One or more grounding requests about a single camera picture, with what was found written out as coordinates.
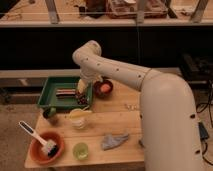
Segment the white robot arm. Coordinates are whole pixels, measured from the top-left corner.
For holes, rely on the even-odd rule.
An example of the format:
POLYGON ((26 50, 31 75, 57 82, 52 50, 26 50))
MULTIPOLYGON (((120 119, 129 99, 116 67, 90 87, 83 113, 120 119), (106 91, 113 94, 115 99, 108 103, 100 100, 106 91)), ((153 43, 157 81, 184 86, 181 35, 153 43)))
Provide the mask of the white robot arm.
POLYGON ((86 84, 99 75, 140 92, 146 171, 205 171, 194 95, 181 77, 107 59, 91 40, 74 51, 86 84))

